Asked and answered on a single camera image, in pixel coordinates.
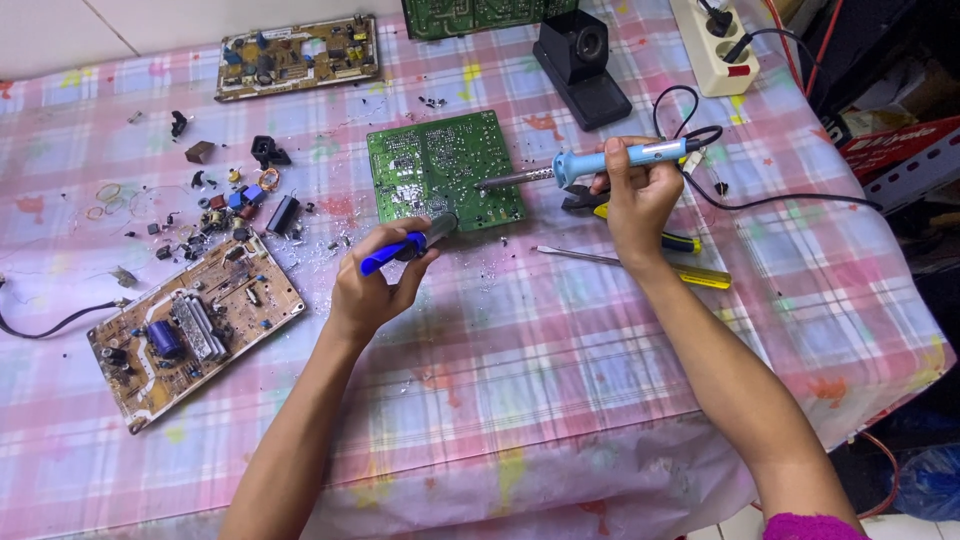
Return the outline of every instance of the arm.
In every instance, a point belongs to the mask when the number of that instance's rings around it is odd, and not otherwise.
[[[629,167],[626,144],[607,141],[608,209],[616,252],[660,319],[704,413],[754,477],[766,519],[791,512],[835,516],[863,533],[804,412],[780,379],[673,272],[660,233],[684,189],[672,163]]]
[[[377,227],[340,262],[330,316],[303,373],[257,447],[227,510],[223,540],[296,540],[320,494],[330,431],[353,364],[381,325],[411,306],[432,249],[410,261],[396,285],[363,278],[360,261],[376,249],[425,231],[429,218]]]

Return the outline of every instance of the table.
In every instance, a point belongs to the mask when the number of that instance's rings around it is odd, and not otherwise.
[[[738,7],[748,28],[772,24]],[[293,160],[280,190],[296,189],[319,212],[301,218],[304,245],[268,244],[281,264],[297,263],[289,275],[309,314],[137,436],[121,425],[85,344],[97,315],[45,340],[0,337],[0,537],[212,537],[328,314],[342,251],[327,243],[376,223],[366,133],[493,109],[515,168],[534,167],[609,135],[651,134],[652,100],[673,84],[695,86],[665,0],[588,9],[610,26],[609,70],[635,107],[591,134],[531,55],[536,27],[415,43],[398,15],[380,19],[382,82],[220,105],[211,45],[7,88],[0,270],[9,282],[0,306],[17,329],[130,296],[105,274],[116,264],[141,292],[183,266],[153,257],[159,240],[144,234],[147,224],[175,210],[199,215],[197,199],[222,191],[229,167],[250,175],[254,135],[273,136]],[[722,179],[733,204],[810,190],[858,195],[779,41],[753,46],[761,73],[750,90],[703,100],[690,124],[727,127],[694,178]],[[419,96],[447,105],[431,110]],[[689,107],[680,94],[664,100],[664,129]],[[143,117],[128,124],[136,110]],[[193,117],[178,142],[171,110]],[[183,157],[201,139],[227,145],[203,167],[220,187],[203,192],[189,187],[197,167]],[[99,202],[114,183],[123,202]],[[529,251],[610,255],[606,225],[561,211],[551,183],[521,190],[527,220],[451,238],[416,305],[361,357],[305,538],[673,538],[756,495],[627,275]],[[256,227],[278,202],[265,204]],[[103,215],[90,218],[94,208]],[[698,295],[784,380],[828,447],[955,362],[870,209],[804,201],[728,213],[687,190],[668,230],[705,246],[674,260],[733,274],[730,290]],[[80,534],[95,528],[113,529]]]

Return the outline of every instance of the pliers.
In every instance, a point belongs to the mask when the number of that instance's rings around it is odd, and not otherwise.
[[[610,203],[609,187],[596,195],[590,193],[588,186],[581,184],[569,185],[564,188],[564,191],[571,196],[564,199],[561,209],[580,214],[584,213],[584,210],[591,210],[593,214],[607,219],[607,204]],[[671,233],[662,234],[660,246],[663,249],[692,254],[700,253],[701,249],[700,240]]]

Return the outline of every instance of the pink sleeve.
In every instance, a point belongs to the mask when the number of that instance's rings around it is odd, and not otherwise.
[[[763,540],[870,540],[833,516],[777,514],[767,522]]]

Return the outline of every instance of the power strip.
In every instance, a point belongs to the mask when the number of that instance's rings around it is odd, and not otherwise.
[[[740,16],[733,5],[726,8],[733,15],[733,23],[723,37],[710,33],[713,20],[697,4],[697,0],[670,0],[670,7],[680,27],[680,36],[684,40],[686,55],[690,57],[700,93],[706,97],[717,97],[745,92],[759,72],[760,64],[750,45],[734,63],[723,61],[723,57],[744,35]]]

